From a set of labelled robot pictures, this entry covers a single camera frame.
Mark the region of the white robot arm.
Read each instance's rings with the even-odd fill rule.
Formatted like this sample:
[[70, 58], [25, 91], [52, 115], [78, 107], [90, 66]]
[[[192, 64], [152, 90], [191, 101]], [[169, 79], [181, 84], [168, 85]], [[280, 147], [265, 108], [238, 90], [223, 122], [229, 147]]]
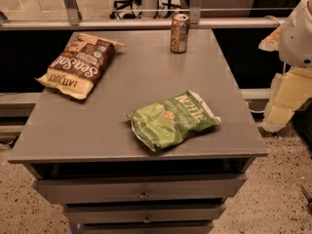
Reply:
[[312, 98], [312, 0], [301, 0], [258, 47], [267, 52], [278, 51], [281, 62], [291, 67], [273, 78], [261, 123], [265, 131], [279, 132]]

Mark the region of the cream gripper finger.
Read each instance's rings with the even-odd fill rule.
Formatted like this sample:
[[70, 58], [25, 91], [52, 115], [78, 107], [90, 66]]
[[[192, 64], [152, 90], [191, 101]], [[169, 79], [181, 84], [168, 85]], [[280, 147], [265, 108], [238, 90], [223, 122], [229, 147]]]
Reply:
[[270, 133], [279, 132], [311, 97], [311, 68], [292, 67], [285, 74], [277, 73], [271, 83], [262, 128]]
[[279, 50], [280, 34], [282, 27], [277, 27], [267, 37], [265, 37], [258, 45], [262, 51], [274, 52]]

